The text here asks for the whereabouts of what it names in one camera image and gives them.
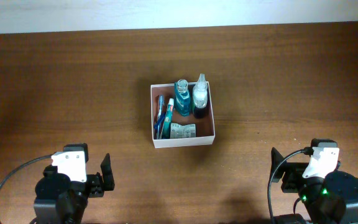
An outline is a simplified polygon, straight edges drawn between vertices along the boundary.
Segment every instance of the white box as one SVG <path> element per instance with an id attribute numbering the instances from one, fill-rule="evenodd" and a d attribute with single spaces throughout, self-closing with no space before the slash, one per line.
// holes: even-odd
<path id="1" fill-rule="evenodd" d="M 154 122 L 158 114 L 158 96 L 163 95 L 165 106 L 163 112 L 167 109 L 167 104 L 170 98 L 175 96 L 175 84 L 159 84 L 150 86 L 150 102 L 151 102 L 151 126 L 152 126 L 152 139 L 155 148 L 163 147 L 180 147 L 180 146 L 201 146 L 212 144 L 215 138 L 215 123 L 214 114 L 212 110 L 211 92 L 208 84 L 208 115 L 201 119 L 196 119 L 192 114 L 189 116 L 182 116 L 176 110 L 173 110 L 172 122 L 181 125 L 196 124 L 196 136 L 195 138 L 183 138 L 183 139 L 156 139 L 154 131 Z M 195 82 L 189 83 L 188 88 L 190 94 L 193 92 Z"/>

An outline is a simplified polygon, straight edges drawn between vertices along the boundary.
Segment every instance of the bottle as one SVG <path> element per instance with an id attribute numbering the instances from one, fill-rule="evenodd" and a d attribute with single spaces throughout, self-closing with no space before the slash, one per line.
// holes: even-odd
<path id="1" fill-rule="evenodd" d="M 167 106 L 167 112 L 165 113 L 164 124 L 162 126 L 162 139 L 169 139 L 171 135 L 171 121 L 172 121 L 172 112 L 173 112 L 173 99 L 169 99 Z"/>
<path id="2" fill-rule="evenodd" d="M 195 118 L 203 118 L 208 113 L 208 91 L 205 81 L 205 75 L 200 74 L 200 77 L 193 88 L 193 99 L 191 99 L 191 112 Z"/>
<path id="3" fill-rule="evenodd" d="M 182 116 L 190 114 L 190 93 L 187 87 L 186 80 L 179 80 L 175 83 L 175 109 Z"/>

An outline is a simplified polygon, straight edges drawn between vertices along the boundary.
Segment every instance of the box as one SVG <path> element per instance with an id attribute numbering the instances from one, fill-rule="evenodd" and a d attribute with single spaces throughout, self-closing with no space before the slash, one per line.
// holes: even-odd
<path id="1" fill-rule="evenodd" d="M 195 82 L 188 83 L 188 89 L 190 94 L 193 92 Z M 158 114 L 158 96 L 163 95 L 165 106 L 163 112 L 167 110 L 168 101 L 170 98 L 175 99 L 175 85 L 160 84 L 150 86 L 150 101 L 151 101 L 151 126 L 152 126 L 152 139 L 155 148 L 163 147 L 180 147 L 180 146 L 200 146 L 212 144 L 215 138 L 215 123 L 214 114 L 212 110 L 211 92 L 208 85 L 208 114 L 204 118 L 196 119 L 193 114 L 189 116 L 182 116 L 176 110 L 173 110 L 172 122 L 180 125 L 196 124 L 196 137 L 195 138 L 183 138 L 183 139 L 156 139 L 154 131 L 154 122 L 157 119 Z"/>

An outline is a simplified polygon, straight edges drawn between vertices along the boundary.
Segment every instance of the clear plastic bottle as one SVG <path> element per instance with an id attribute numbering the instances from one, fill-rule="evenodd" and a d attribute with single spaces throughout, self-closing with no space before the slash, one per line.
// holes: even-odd
<path id="1" fill-rule="evenodd" d="M 191 112 L 195 118 L 203 118 L 208 113 L 208 91 L 205 75 L 200 74 L 197 84 L 193 88 L 193 98 L 191 99 Z"/>
<path id="2" fill-rule="evenodd" d="M 182 116 L 190 114 L 190 93 L 186 80 L 179 80 L 175 83 L 175 109 Z"/>

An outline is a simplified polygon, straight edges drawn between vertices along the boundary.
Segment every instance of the wooden table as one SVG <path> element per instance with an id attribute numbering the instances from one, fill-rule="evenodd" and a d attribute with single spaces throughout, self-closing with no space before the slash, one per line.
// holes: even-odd
<path id="1" fill-rule="evenodd" d="M 214 144 L 154 149 L 150 85 L 200 73 Z M 358 22 L 0 35 L 0 181 L 68 143 L 88 143 L 89 174 L 108 152 L 116 189 L 89 200 L 84 223 L 257 223 L 271 148 L 312 138 L 337 141 L 341 170 L 358 177 Z M 3 223 L 35 217 L 50 163 L 7 182 Z M 291 213 L 296 195 L 272 190 L 274 214 Z"/>

